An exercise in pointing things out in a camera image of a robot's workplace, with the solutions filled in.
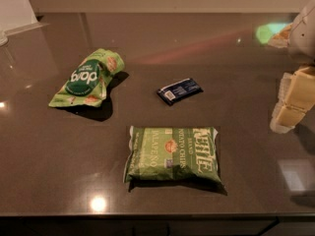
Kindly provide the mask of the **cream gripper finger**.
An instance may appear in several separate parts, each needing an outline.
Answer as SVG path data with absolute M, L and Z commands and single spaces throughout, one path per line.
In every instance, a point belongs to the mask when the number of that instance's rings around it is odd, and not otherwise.
M 301 122 L 315 105 L 315 67 L 300 66 L 293 74 L 284 73 L 270 128 L 285 134 Z

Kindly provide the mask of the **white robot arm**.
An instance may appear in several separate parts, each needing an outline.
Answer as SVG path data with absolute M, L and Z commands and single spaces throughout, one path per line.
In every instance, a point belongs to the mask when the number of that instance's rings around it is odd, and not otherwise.
M 293 74 L 283 74 L 272 113 L 271 130 L 285 134 L 315 105 L 315 0 L 309 0 L 293 22 L 275 33 L 268 44 L 286 48 L 299 64 Z

